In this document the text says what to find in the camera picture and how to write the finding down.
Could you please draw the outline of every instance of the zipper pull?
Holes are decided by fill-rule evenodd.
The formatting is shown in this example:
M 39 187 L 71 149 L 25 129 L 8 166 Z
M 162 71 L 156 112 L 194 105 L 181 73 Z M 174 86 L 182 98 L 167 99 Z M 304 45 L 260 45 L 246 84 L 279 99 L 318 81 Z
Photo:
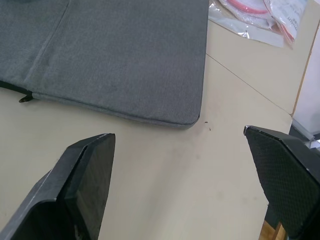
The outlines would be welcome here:
M 32 99 L 34 99 L 34 97 L 32 96 L 32 94 L 30 94 L 30 95 L 27 95 L 27 96 L 21 98 L 21 99 L 19 100 L 19 103 L 29 102 L 29 101 L 31 101 Z

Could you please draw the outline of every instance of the table surface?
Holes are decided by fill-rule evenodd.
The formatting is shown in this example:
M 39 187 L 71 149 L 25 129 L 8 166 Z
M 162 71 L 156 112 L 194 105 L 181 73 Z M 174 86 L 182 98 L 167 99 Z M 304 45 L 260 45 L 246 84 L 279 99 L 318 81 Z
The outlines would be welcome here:
M 67 146 L 114 133 L 100 240 L 258 239 L 267 200 L 243 129 L 289 132 L 319 21 L 313 11 L 308 7 L 294 50 L 242 39 L 209 21 L 202 110 L 190 129 L 55 102 L 21 104 L 21 94 L 0 89 L 0 229 Z

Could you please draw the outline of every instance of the white wall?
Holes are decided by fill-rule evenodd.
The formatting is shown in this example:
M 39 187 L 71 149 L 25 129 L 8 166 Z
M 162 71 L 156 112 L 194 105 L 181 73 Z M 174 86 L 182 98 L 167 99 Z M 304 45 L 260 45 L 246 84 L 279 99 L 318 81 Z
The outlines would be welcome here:
M 320 133 L 320 31 L 316 35 L 293 118 L 311 134 Z

